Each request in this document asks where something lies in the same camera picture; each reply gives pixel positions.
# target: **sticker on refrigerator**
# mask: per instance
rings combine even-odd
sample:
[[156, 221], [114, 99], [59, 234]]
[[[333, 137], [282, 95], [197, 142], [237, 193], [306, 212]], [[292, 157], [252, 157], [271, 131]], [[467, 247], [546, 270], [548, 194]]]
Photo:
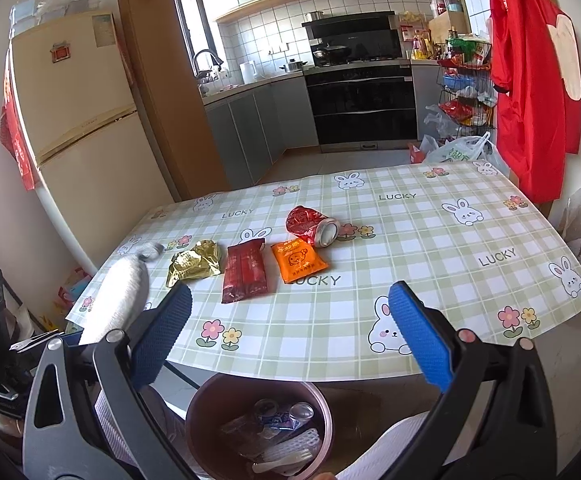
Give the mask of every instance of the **sticker on refrigerator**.
[[70, 45], [65, 41], [56, 43], [52, 46], [50, 55], [52, 56], [53, 63], [64, 61], [70, 57]]
[[115, 31], [112, 28], [112, 16], [110, 14], [93, 16], [93, 32], [97, 48], [115, 44]]

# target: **faucet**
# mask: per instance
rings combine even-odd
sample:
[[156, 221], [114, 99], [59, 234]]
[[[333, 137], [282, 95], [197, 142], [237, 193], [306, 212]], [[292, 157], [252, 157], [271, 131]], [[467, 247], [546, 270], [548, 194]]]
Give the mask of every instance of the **faucet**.
[[210, 58], [212, 59], [213, 64], [219, 66], [220, 70], [221, 66], [224, 64], [224, 62], [221, 59], [219, 59], [218, 55], [215, 52], [208, 48], [203, 48], [197, 54], [195, 54], [195, 57], [192, 58], [192, 63], [195, 66], [195, 71], [197, 72], [197, 76], [195, 76], [195, 78], [198, 80], [204, 79], [210, 73], [210, 70], [200, 70], [200, 66], [197, 64], [197, 58], [200, 56], [200, 54], [203, 54], [204, 52], [208, 52], [210, 54]]

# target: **dark red packet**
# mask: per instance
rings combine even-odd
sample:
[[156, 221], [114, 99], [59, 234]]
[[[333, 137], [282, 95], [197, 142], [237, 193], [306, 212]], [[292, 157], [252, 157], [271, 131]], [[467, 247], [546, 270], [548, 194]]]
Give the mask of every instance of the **dark red packet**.
[[234, 303], [268, 292], [262, 257], [264, 242], [264, 238], [256, 238], [228, 248], [222, 303]]

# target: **pink trash bin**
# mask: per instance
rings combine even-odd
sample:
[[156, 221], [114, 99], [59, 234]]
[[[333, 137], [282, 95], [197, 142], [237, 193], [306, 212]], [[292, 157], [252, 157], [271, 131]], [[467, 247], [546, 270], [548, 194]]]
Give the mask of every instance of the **pink trash bin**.
[[267, 472], [255, 474], [251, 462], [228, 448], [219, 428], [253, 409], [260, 399], [308, 402], [315, 410], [313, 421], [322, 438], [315, 460], [293, 480], [311, 478], [328, 456], [333, 440], [333, 420], [328, 404], [312, 383], [269, 381], [216, 374], [192, 398], [186, 414], [186, 440], [198, 464], [216, 480], [284, 480], [288, 477]]

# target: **rabbit print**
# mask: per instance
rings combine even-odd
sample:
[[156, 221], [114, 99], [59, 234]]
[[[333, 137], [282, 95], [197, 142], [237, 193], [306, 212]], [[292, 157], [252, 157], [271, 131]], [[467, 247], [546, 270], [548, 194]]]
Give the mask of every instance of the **rabbit print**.
[[242, 231], [240, 235], [241, 241], [240, 243], [243, 244], [249, 240], [254, 240], [256, 238], [266, 238], [272, 229], [270, 227], [265, 227], [264, 229], [260, 229], [258, 232], [254, 233], [252, 229], [245, 229]]
[[457, 205], [442, 204], [442, 208], [449, 213], [453, 213], [455, 219], [463, 225], [472, 226], [475, 222], [481, 222], [484, 219], [484, 215], [477, 209], [469, 207], [469, 202], [464, 198], [460, 198], [457, 201]]
[[549, 264], [549, 269], [553, 275], [562, 280], [562, 286], [564, 286], [567, 294], [576, 298], [581, 291], [581, 278], [571, 268], [570, 261], [567, 257], [562, 256], [561, 263], [561, 267], [558, 264]]
[[204, 209], [208, 209], [212, 206], [212, 199], [215, 195], [208, 195], [208, 196], [200, 196], [198, 199], [195, 200], [195, 205], [192, 206], [193, 211], [202, 211]]
[[364, 181], [360, 178], [358, 171], [351, 173], [349, 176], [335, 175], [339, 189], [351, 189], [353, 187], [363, 187]]
[[386, 350], [395, 350], [402, 355], [410, 354], [410, 348], [408, 348], [407, 342], [391, 316], [389, 298], [380, 296], [375, 300], [375, 314], [378, 320], [376, 320], [371, 333], [369, 333], [371, 350], [378, 354]]
[[497, 170], [490, 162], [482, 162], [481, 160], [474, 160], [473, 166], [477, 168], [477, 173], [482, 175], [497, 175]]
[[130, 250], [133, 248], [133, 246], [138, 244], [140, 240], [141, 237], [138, 237], [137, 235], [131, 236], [127, 242], [125, 242], [119, 249], [117, 249], [117, 254], [119, 254], [120, 256], [128, 254]]

